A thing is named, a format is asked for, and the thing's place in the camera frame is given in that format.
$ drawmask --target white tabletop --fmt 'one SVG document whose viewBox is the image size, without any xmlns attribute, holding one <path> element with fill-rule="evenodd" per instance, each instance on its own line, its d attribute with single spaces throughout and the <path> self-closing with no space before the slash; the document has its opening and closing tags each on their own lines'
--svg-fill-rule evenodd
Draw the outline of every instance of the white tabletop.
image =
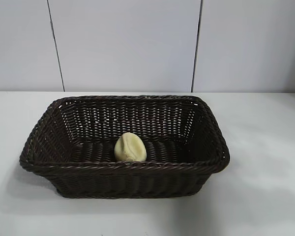
<svg viewBox="0 0 295 236">
<path fill-rule="evenodd" d="M 91 94 L 105 93 L 0 92 L 0 236 L 295 236 L 295 94 L 192 94 L 231 154 L 194 196 L 66 199 L 18 159 L 53 100 Z"/>
</svg>

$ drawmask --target wicker basket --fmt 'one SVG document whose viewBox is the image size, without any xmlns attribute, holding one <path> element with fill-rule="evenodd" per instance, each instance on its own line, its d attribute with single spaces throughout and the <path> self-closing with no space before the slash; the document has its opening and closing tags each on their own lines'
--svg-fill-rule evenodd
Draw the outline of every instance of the wicker basket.
<svg viewBox="0 0 295 236">
<path fill-rule="evenodd" d="M 146 162 L 116 162 L 137 134 Z M 54 101 L 29 135 L 21 166 L 69 198 L 170 198 L 197 193 L 230 156 L 207 104 L 193 96 L 82 96 Z"/>
</svg>

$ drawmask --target white wall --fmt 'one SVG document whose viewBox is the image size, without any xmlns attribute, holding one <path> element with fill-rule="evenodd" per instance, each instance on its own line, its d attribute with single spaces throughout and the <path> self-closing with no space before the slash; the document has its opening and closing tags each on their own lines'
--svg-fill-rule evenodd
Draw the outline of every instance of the white wall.
<svg viewBox="0 0 295 236">
<path fill-rule="evenodd" d="M 295 91 L 295 0 L 204 0 L 194 91 Z"/>
<path fill-rule="evenodd" d="M 66 91 L 190 91 L 200 0 L 50 0 Z"/>
<path fill-rule="evenodd" d="M 200 0 L 50 0 L 67 91 L 190 91 Z M 295 91 L 295 0 L 204 0 L 194 91 Z M 0 0 L 0 90 L 62 91 L 46 0 Z"/>
<path fill-rule="evenodd" d="M 45 0 L 0 0 L 0 90 L 62 91 Z"/>
</svg>

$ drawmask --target rectangular basket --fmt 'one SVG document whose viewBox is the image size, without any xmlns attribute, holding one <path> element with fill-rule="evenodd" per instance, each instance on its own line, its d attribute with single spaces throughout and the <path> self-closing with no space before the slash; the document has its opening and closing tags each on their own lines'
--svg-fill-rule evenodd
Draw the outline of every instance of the rectangular basket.
<svg viewBox="0 0 295 236">
<path fill-rule="evenodd" d="M 145 162 L 116 162 L 125 132 Z M 82 96 L 54 101 L 20 156 L 69 198 L 171 198 L 197 193 L 230 156 L 208 105 L 193 96 Z"/>
</svg>

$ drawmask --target basket rim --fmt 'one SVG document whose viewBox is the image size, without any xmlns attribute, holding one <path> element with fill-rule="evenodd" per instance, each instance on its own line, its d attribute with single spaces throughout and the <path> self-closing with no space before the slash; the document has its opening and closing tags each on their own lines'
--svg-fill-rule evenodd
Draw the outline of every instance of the basket rim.
<svg viewBox="0 0 295 236">
<path fill-rule="evenodd" d="M 50 117 L 50 114 L 61 105 L 63 102 L 69 101 L 90 101 L 101 99 L 156 99 L 159 98 L 164 101 L 187 99 L 195 103 L 200 103 L 205 106 L 206 111 L 212 115 L 214 120 L 209 119 L 208 122 L 215 128 L 215 132 L 218 133 L 218 141 L 223 146 L 223 155 L 219 159 L 197 161 L 193 163 L 171 163 L 171 162 L 31 162 L 26 155 L 26 150 L 29 148 L 29 143 L 32 137 L 35 135 L 35 131 L 38 127 Z M 194 173 L 194 174 L 213 174 L 222 171 L 230 161 L 230 154 L 226 142 L 222 136 L 221 130 L 215 120 L 215 117 L 209 108 L 209 106 L 201 98 L 193 95 L 83 95 L 83 96 L 70 96 L 55 100 L 52 102 L 42 117 L 39 119 L 33 130 L 31 131 L 20 156 L 20 165 L 27 171 L 34 172 L 38 175 L 71 175 L 81 174 L 143 174 L 151 173 Z"/>
</svg>

